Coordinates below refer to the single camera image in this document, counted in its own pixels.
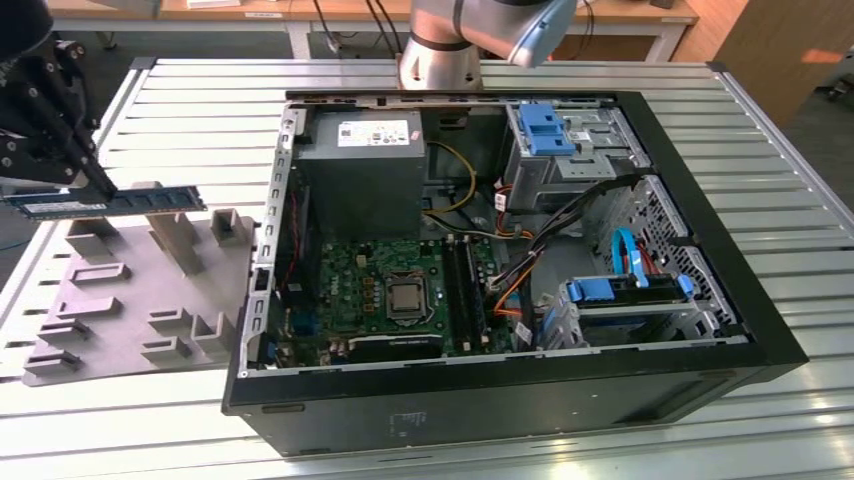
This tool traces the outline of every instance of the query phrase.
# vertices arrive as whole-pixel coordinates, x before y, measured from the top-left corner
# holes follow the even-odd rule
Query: power supply label
[[[338,147],[381,147],[409,144],[405,120],[341,122],[337,126]]]

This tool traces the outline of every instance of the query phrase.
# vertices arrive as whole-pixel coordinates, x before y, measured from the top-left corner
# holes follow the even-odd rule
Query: metal grated table
[[[393,72],[388,61],[160,60],[122,83],[102,162],[118,184],[196,183],[212,208],[260,218],[284,90],[390,89]],[[68,261],[68,224],[44,224],[0,294],[1,478],[854,474],[854,221],[729,76],[640,63],[485,63],[483,74],[491,88],[643,92],[811,363],[668,427],[288,462],[220,414],[221,370],[17,381]]]

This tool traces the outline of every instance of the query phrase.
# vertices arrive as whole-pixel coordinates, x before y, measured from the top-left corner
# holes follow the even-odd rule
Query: yellow cable
[[[435,215],[437,213],[452,212],[459,207],[465,205],[465,202],[468,202],[468,200],[471,200],[471,197],[475,196],[475,182],[476,182],[477,174],[475,172],[473,167],[471,166],[471,163],[468,162],[465,157],[463,157],[461,153],[459,153],[456,150],[453,150],[448,145],[445,145],[441,142],[427,142],[427,143],[432,144],[432,145],[436,145],[437,147],[444,148],[456,157],[456,159],[460,161],[460,163],[465,166],[465,169],[468,170],[468,177],[471,178],[471,182],[468,184],[468,193],[465,194],[465,197],[459,202],[456,202],[449,207],[431,208],[431,209],[424,210],[424,213],[429,213],[429,214]]]

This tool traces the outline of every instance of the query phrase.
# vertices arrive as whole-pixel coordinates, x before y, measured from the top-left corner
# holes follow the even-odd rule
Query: blue plastic bracket
[[[563,119],[551,105],[519,105],[519,121],[528,137],[531,155],[572,155],[575,144],[563,135]]]

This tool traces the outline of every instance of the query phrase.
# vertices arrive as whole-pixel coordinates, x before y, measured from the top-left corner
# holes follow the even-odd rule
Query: white label sticker
[[[499,212],[507,210],[507,196],[503,193],[495,194],[495,210]]]
[[[531,344],[531,330],[525,327],[521,322],[516,322],[516,336],[521,339],[524,343]]]
[[[337,126],[338,147],[370,147],[409,144],[405,120],[342,122]]]
[[[281,18],[280,13],[246,12],[245,18]]]
[[[589,134],[587,132],[569,132],[569,140],[573,142],[589,142]]]
[[[32,203],[29,205],[24,205],[24,208],[30,213],[44,213],[44,212],[77,212],[86,210],[102,210],[106,208],[106,205],[102,203],[93,203],[90,205],[78,203],[78,202],[57,202],[57,203]]]

